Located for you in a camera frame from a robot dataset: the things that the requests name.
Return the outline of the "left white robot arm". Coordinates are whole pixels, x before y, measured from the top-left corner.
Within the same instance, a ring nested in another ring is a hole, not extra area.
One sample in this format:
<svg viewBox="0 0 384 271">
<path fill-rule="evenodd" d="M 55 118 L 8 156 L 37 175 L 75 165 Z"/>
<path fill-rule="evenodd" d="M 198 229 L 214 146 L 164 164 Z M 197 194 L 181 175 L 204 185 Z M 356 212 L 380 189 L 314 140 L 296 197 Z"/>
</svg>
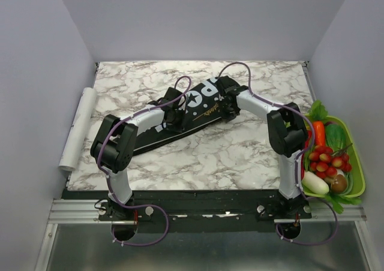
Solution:
<svg viewBox="0 0 384 271">
<path fill-rule="evenodd" d="M 175 88 L 168 88 L 160 100 L 125 119 L 114 115 L 103 119 L 91 146 L 91 156 L 105 175 L 109 198 L 115 202 L 112 212 L 118 219 L 126 220 L 133 213 L 133 205 L 129 202 L 133 191 L 127 167 L 133 158 L 137 136 L 161 124 L 167 114 L 179 108 L 184 95 Z"/>
</svg>

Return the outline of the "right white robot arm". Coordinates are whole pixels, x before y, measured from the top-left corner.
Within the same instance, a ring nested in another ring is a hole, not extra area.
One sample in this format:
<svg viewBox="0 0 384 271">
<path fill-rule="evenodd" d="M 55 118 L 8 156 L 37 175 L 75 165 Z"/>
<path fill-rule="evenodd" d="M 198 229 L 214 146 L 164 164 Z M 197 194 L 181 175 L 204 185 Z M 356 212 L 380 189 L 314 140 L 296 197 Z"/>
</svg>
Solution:
<svg viewBox="0 0 384 271">
<path fill-rule="evenodd" d="M 220 94 L 219 110 L 223 120 L 233 120 L 241 110 L 266 120 L 269 144 L 279 155 L 280 170 L 278 195 L 271 204 L 272 214 L 290 218 L 304 205 L 301 198 L 301 160 L 308 131 L 302 113 L 295 103 L 268 102 L 228 76 L 216 79 L 215 85 Z"/>
</svg>

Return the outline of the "black racket bag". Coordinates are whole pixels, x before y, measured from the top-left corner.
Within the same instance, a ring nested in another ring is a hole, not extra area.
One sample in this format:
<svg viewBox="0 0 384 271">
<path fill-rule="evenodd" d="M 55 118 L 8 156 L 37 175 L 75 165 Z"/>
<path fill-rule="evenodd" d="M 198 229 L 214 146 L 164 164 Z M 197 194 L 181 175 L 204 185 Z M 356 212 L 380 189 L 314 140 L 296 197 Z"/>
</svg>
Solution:
<svg viewBox="0 0 384 271">
<path fill-rule="evenodd" d="M 188 91 L 187 102 L 179 108 L 185 110 L 184 130 L 168 131 L 162 122 L 137 136 L 133 155 L 149 152 L 223 121 L 220 115 L 220 101 L 230 98 L 235 102 L 231 91 L 240 91 L 241 88 L 238 82 L 228 76 L 202 81 Z"/>
</svg>

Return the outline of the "white shuttlecock tube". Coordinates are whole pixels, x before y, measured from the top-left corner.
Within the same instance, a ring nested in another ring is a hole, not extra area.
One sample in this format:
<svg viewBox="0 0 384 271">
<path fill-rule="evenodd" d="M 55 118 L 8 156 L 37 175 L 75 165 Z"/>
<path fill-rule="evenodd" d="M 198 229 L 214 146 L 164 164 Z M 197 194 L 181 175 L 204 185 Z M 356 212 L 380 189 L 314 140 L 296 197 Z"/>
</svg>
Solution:
<svg viewBox="0 0 384 271">
<path fill-rule="evenodd" d="M 95 89 L 84 88 L 59 162 L 59 168 L 63 171 L 72 172 L 77 167 L 96 99 Z"/>
</svg>

